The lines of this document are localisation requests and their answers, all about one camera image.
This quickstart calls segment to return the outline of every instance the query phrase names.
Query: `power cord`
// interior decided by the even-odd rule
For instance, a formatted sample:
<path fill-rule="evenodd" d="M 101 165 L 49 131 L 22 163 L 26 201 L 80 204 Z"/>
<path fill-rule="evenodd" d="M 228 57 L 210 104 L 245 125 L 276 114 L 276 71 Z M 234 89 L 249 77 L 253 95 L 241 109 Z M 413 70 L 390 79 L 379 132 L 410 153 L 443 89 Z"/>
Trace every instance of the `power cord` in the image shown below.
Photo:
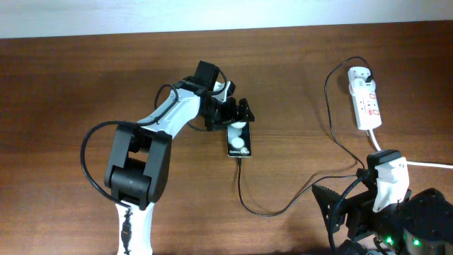
<path fill-rule="evenodd" d="M 333 206 L 332 215 L 328 220 L 328 231 L 327 231 L 328 243 L 331 245 L 332 254 L 336 254 L 336 252 L 337 252 L 337 247 L 335 246 L 335 240 L 333 239 L 333 224 L 334 224 L 333 219 L 336 218 L 336 216 L 338 214 L 338 210 L 340 209 L 340 205 L 346 199 L 346 196 L 349 194 L 349 192 L 351 192 L 351 190 L 353 188 L 355 188 L 356 185 L 362 181 L 363 181 L 363 176 L 357 178 L 354 182 L 352 182 L 348 186 L 348 188 L 346 188 L 346 190 L 343 192 L 343 194 L 341 194 L 341 197 L 337 201 L 337 203 Z"/>
<path fill-rule="evenodd" d="M 328 96 L 327 96 L 327 82 L 328 82 L 328 79 L 331 77 L 331 75 L 340 67 L 342 67 L 345 63 L 349 62 L 350 60 L 353 60 L 353 59 L 359 59 L 359 60 L 362 60 L 368 67 L 369 69 L 369 73 L 370 75 L 368 76 L 367 78 L 367 82 L 370 82 L 371 80 L 373 80 L 373 72 L 371 71 L 371 68 L 369 68 L 369 65 L 368 65 L 368 62 L 367 60 L 365 60 L 363 57 L 359 57 L 359 56 L 356 56 L 356 57 L 349 57 L 347 58 L 345 61 L 341 62 L 337 67 L 335 67 L 329 74 L 328 76 L 326 77 L 326 82 L 324 82 L 324 96 L 326 97 L 326 105 L 327 105 L 327 114 L 328 114 L 328 123 L 329 123 L 329 126 L 330 126 L 330 129 L 331 129 L 331 134 L 332 134 L 332 138 L 333 138 L 333 141 L 338 145 L 340 146 L 342 149 L 344 149 L 353 159 L 357 160 L 361 165 L 362 165 L 362 168 L 364 169 L 365 168 L 365 165 L 363 164 L 362 160 L 360 160 L 357 156 L 355 156 L 352 152 L 350 152 L 348 149 L 346 149 L 346 147 L 344 147 L 338 140 L 337 138 L 335 137 L 335 135 L 333 134 L 333 127 L 332 127 L 332 117 L 331 117 L 331 107 L 329 106 L 328 104 Z"/>
<path fill-rule="evenodd" d="M 287 206 L 285 206 L 283 209 L 275 212 L 275 213 L 270 213 L 270 214 L 265 214 L 265 213 L 260 213 L 260 212 L 255 212 L 253 211 L 252 209 L 248 208 L 248 206 L 244 203 L 243 199 L 242 199 L 242 192 L 241 192 L 241 170 L 242 170 L 242 158 L 238 158 L 238 167 L 239 167 L 239 172 L 238 172 L 238 192 L 239 192 L 239 200 L 241 201 L 241 204 L 242 206 L 247 210 L 249 211 L 250 213 L 254 214 L 254 215 L 257 215 L 257 216 L 261 216 L 261 217 L 275 217 L 275 216 L 278 216 L 278 215 L 281 215 L 283 214 L 284 212 L 286 212 L 290 207 L 292 207 L 292 205 L 294 205 L 294 203 L 307 191 L 309 190 L 313 185 L 317 184 L 318 182 L 324 180 L 324 179 L 345 179 L 345 178 L 352 178 L 352 177 L 355 177 L 355 175 L 348 175 L 348 176 L 324 176 L 322 178 L 319 178 L 318 180 L 316 180 L 315 182 L 313 182 L 312 184 L 310 184 L 310 186 L 306 187 L 303 191 L 301 191 L 299 194 L 297 194 L 295 197 L 293 197 L 293 199 L 291 199 L 291 201 L 288 203 Z"/>
<path fill-rule="evenodd" d="M 373 130 L 368 130 L 369 136 L 371 138 L 371 141 L 374 145 L 374 148 L 377 151 L 381 150 L 381 147 L 377 143 L 376 137 L 374 136 Z M 438 167 L 438 168 L 443 168 L 443 169 L 453 169 L 453 165 L 448 165 L 448 164 L 438 164 L 438 163 L 427 163 L 427 162 L 415 162 L 415 161 L 407 161 L 406 162 L 408 165 L 411 166 L 428 166 L 428 167 Z"/>
<path fill-rule="evenodd" d="M 335 137 L 335 134 L 333 133 L 333 126 L 332 126 L 332 116 L 331 116 L 331 107 L 329 106 L 329 103 L 328 103 L 328 95 L 327 95 L 327 83 L 328 83 L 328 80 L 329 78 L 331 77 L 331 75 L 338 69 L 340 68 L 341 66 L 343 66 L 346 62 L 349 62 L 350 60 L 353 60 L 353 59 L 360 59 L 362 60 L 367 66 L 368 65 L 368 62 L 367 60 L 365 60 L 363 57 L 359 57 L 359 56 L 356 56 L 356 57 L 349 57 L 347 58 L 345 61 L 341 62 L 337 67 L 335 67 L 329 74 L 328 76 L 326 77 L 326 82 L 324 83 L 324 96 L 326 97 L 326 105 L 327 105 L 327 114 L 328 114 L 328 122 L 329 122 L 329 126 L 330 126 L 330 130 L 331 130 L 331 134 L 332 134 L 332 138 L 333 138 L 333 141 L 338 145 L 340 146 L 342 149 L 344 149 L 353 159 L 357 160 L 361 165 L 362 165 L 362 168 L 364 169 L 365 168 L 365 164 L 363 164 L 362 160 L 360 160 L 357 156 L 355 156 L 355 154 L 353 154 L 349 149 L 346 149 L 346 147 L 344 147 L 338 140 L 337 138 Z M 371 80 L 373 80 L 373 73 L 370 69 L 370 75 L 367 77 L 367 82 L 371 82 Z M 242 170 L 242 159 L 241 158 L 238 158 L 238 166 L 239 166 L 239 175 L 238 175 L 238 191 L 239 191 L 239 200 L 241 201 L 241 204 L 242 206 L 247 210 L 249 211 L 250 213 L 254 214 L 254 215 L 257 215 L 257 216 L 262 216 L 262 217 L 274 217 L 274 216 L 278 216 L 278 215 L 281 215 L 283 214 L 284 212 L 286 212 L 296 201 L 297 199 L 299 199 L 307 190 L 309 190 L 313 185 L 317 184 L 319 181 L 322 181 L 324 179 L 344 179 L 344 178 L 352 178 L 352 177 L 355 177 L 355 175 L 349 175 L 349 176 L 324 176 L 318 180 L 316 180 L 315 182 L 313 182 L 312 184 L 310 184 L 310 186 L 306 187 L 303 191 L 301 191 L 299 194 L 297 194 L 295 197 L 293 197 L 293 199 L 291 199 L 291 201 L 288 203 L 287 206 L 285 206 L 283 209 L 277 211 L 276 213 L 270 213 L 270 214 L 265 214 L 265 213 L 259 213 L 259 212 L 255 212 L 253 210 L 251 210 L 250 208 L 247 207 L 247 205 L 243 202 L 243 199 L 242 199 L 242 193 L 241 193 L 241 170 Z"/>
<path fill-rule="evenodd" d="M 122 231 L 121 231 L 121 240 L 122 240 L 123 246 L 125 248 L 125 254 L 126 255 L 130 254 L 130 250 L 128 249 L 128 245 L 129 245 L 129 241 L 130 241 L 130 239 L 132 237 L 132 232 L 130 231 L 131 230 L 130 217 L 132 215 L 131 206 L 128 205 L 128 204 L 125 204 L 125 203 L 121 202 L 121 200 L 118 200 L 117 198 L 114 198 L 111 195 L 109 195 L 107 192 L 105 192 L 99 186 L 99 184 L 96 183 L 96 181 L 94 181 L 93 177 L 90 175 L 90 172 L 88 171 L 88 168 L 86 167 L 86 160 L 85 160 L 86 145 L 88 144 L 88 141 L 89 141 L 90 137 L 92 136 L 92 134 L 95 131 L 97 131 L 97 130 L 105 127 L 105 126 L 108 126 L 108 125 L 122 125 L 122 126 L 126 126 L 126 127 L 129 127 L 129 128 L 134 130 L 134 129 L 137 129 L 137 128 L 142 127 L 142 126 L 153 125 L 154 123 L 157 123 L 161 118 L 163 118 L 165 116 L 165 114 L 167 114 L 167 112 L 172 107 L 174 107 L 177 104 L 178 99 L 179 99 L 178 91 L 176 90 L 176 88 L 173 85 L 170 85 L 170 84 L 164 84 L 163 86 L 161 86 L 161 88 L 159 89 L 157 94 L 159 95 L 162 92 L 162 89 L 164 89 L 165 87 L 170 87 L 170 89 L 175 93 L 175 100 L 159 116 L 155 117 L 153 120 L 150 120 L 149 122 L 146 122 L 146 123 L 132 123 L 132 122 L 129 122 L 129 121 L 111 120 L 111 121 L 105 121 L 103 123 L 97 124 L 96 126 L 94 126 L 93 128 L 91 128 L 88 131 L 88 133 L 86 134 L 86 136 L 85 136 L 85 138 L 84 138 L 84 140 L 82 142 L 81 148 L 80 148 L 80 165 L 82 166 L 82 171 L 84 172 L 86 178 L 91 183 L 91 185 L 102 196 L 106 197 L 108 200 L 110 200 L 110 201 L 112 201 L 112 202 L 114 202 L 114 203 L 116 203 L 118 205 L 121 205 L 124 208 L 127 208 L 127 212 L 125 214 L 125 221 L 122 224 Z"/>

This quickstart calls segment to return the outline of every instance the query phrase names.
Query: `black bracket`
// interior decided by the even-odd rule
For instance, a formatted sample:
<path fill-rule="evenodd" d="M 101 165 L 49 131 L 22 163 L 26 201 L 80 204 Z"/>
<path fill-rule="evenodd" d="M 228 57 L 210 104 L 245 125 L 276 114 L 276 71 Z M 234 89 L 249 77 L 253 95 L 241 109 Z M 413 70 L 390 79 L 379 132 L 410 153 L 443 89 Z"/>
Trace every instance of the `black bracket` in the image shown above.
<path fill-rule="evenodd" d="M 143 128 L 118 126 L 104 176 L 112 196 L 137 204 L 144 210 L 164 192 L 171 155 L 171 135 Z M 147 161 L 129 157 L 129 153 L 148 152 Z"/>

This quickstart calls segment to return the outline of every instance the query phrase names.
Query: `black cable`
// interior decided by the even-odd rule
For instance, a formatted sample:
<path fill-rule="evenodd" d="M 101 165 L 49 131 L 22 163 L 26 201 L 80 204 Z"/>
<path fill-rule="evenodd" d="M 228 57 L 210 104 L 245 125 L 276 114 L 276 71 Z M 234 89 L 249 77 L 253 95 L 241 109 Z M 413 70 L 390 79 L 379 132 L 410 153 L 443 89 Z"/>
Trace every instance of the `black cable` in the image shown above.
<path fill-rule="evenodd" d="M 356 187 L 357 184 L 359 184 L 361 181 L 363 181 L 363 176 L 357 178 L 355 181 L 353 181 L 348 188 L 341 194 L 340 199 L 337 201 L 337 203 L 333 206 L 332 209 L 332 215 L 330 216 L 328 220 L 328 229 L 327 229 L 327 234 L 328 234 L 328 243 L 331 245 L 331 250 L 332 254 L 336 254 L 337 248 L 335 246 L 335 240 L 333 239 L 333 219 L 335 219 L 338 209 L 340 208 L 341 203 L 346 199 L 346 196 L 351 192 L 351 190 Z"/>
<path fill-rule="evenodd" d="M 292 205 L 294 205 L 294 203 L 296 202 L 297 199 L 299 199 L 302 194 L 304 194 L 307 190 L 309 190 L 313 185 L 317 184 L 318 182 L 324 180 L 324 179 L 344 179 L 344 178 L 352 178 L 354 177 L 355 175 L 349 175 L 349 176 L 324 176 L 322 178 L 319 178 L 317 181 L 313 182 L 312 184 L 310 184 L 310 186 L 306 187 L 302 192 L 300 192 L 298 195 L 296 195 L 295 197 L 293 197 L 293 199 L 291 199 L 291 201 L 288 203 L 287 206 L 285 206 L 283 209 L 275 212 L 275 213 L 271 213 L 271 214 L 264 214 L 264 213 L 259 213 L 259 212 L 255 212 L 253 210 L 251 210 L 250 208 L 247 207 L 247 205 L 243 202 L 242 200 L 242 193 L 241 193 L 241 170 L 242 170 L 242 159 L 241 158 L 238 158 L 238 166 L 239 166 L 239 174 L 238 174 L 238 191 L 239 191 L 239 200 L 241 201 L 241 204 L 242 206 L 247 210 L 249 211 L 250 213 L 254 214 L 254 215 L 257 215 L 257 216 L 262 216 L 262 217 L 275 217 L 275 216 L 278 216 L 278 215 L 281 215 L 283 214 L 284 212 L 286 212 Z"/>
<path fill-rule="evenodd" d="M 381 246 L 381 242 L 375 237 L 373 238 L 374 245 L 376 246 L 377 250 L 382 253 L 382 255 L 389 255 L 384 248 Z"/>
<path fill-rule="evenodd" d="M 165 84 L 165 85 L 163 85 L 163 86 L 157 91 L 156 97 L 154 98 L 154 109 L 157 109 L 157 101 L 159 100 L 159 96 L 161 95 L 162 89 L 164 89 L 165 86 L 172 86 L 172 85 L 170 85 L 170 84 Z M 199 132 L 207 132 L 207 130 L 203 130 L 203 129 L 199 128 L 199 127 L 195 127 L 194 125 L 190 124 L 189 122 L 187 122 L 187 125 L 188 125 L 190 128 L 192 128 L 193 130 L 195 130 L 195 131 L 199 131 Z"/>
<path fill-rule="evenodd" d="M 365 60 L 363 57 L 349 57 L 347 58 L 345 61 L 341 62 L 341 64 L 339 64 L 337 67 L 335 67 L 329 74 L 328 76 L 326 77 L 326 82 L 324 83 L 324 96 L 326 97 L 326 104 L 327 104 L 327 114 L 328 114 L 328 123 L 330 125 L 330 129 L 331 129 L 331 134 L 332 134 L 332 138 L 333 138 L 333 141 L 338 145 L 340 146 L 342 149 L 344 149 L 352 158 L 354 158 L 355 160 L 359 161 L 359 163 L 362 165 L 362 168 L 364 169 L 365 168 L 365 165 L 363 164 L 362 160 L 360 160 L 357 156 L 355 156 L 352 152 L 350 152 L 348 149 L 346 149 L 346 147 L 344 147 L 338 140 L 337 138 L 335 137 L 335 135 L 333 134 L 333 127 L 332 127 L 332 117 L 331 117 L 331 107 L 329 106 L 328 104 L 328 97 L 327 97 L 327 81 L 328 79 L 331 77 L 331 75 L 338 69 L 340 68 L 341 66 L 343 66 L 346 62 L 349 62 L 350 60 L 353 60 L 353 59 L 360 59 L 362 60 L 365 65 L 367 66 L 367 68 L 369 69 L 369 72 L 370 72 L 370 75 L 368 76 L 367 78 L 367 82 L 370 82 L 371 80 L 373 80 L 373 72 L 371 70 L 371 68 L 369 67 L 368 65 L 368 62 L 367 60 Z"/>

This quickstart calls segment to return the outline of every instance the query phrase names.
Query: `electrical outlet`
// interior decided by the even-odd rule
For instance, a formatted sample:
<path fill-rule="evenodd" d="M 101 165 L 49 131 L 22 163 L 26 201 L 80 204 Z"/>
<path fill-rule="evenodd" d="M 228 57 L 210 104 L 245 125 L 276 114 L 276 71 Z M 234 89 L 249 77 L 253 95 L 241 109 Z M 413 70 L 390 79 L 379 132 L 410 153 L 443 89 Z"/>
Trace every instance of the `electrical outlet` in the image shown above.
<path fill-rule="evenodd" d="M 359 130 L 372 130 L 382 124 L 375 92 L 376 83 L 374 80 L 365 82 L 370 74 L 369 69 L 365 67 L 352 67 L 348 71 L 349 92 Z"/>

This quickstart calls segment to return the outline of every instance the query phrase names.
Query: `wooden desk surface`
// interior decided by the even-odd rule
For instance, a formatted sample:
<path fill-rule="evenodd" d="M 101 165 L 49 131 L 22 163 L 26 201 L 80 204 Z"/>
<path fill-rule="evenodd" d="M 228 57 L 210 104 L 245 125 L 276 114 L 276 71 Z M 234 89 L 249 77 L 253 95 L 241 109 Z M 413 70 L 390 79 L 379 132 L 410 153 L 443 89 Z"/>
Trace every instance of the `wooden desk surface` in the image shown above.
<path fill-rule="evenodd" d="M 453 22 L 0 40 L 0 254 L 116 254 L 117 212 L 82 174 L 81 140 L 101 121 L 150 114 L 160 85 L 193 74 L 199 60 L 221 67 L 255 113 L 253 157 L 243 163 L 252 208 L 280 209 L 314 174 L 355 173 L 329 137 L 323 97 L 327 73 L 353 55 L 374 71 L 380 145 L 414 161 L 453 163 Z M 357 130 L 346 76 L 359 64 L 334 74 L 328 91 L 338 139 L 365 160 L 373 148 Z M 100 183 L 113 131 L 89 143 L 88 167 Z M 173 141 L 153 215 L 155 253 L 326 248 L 311 192 L 275 218 L 241 207 L 225 136 L 184 127 Z M 410 176 L 414 193 L 436 187 L 453 201 L 451 170 L 412 166 Z M 341 192 L 350 182 L 323 185 Z"/>

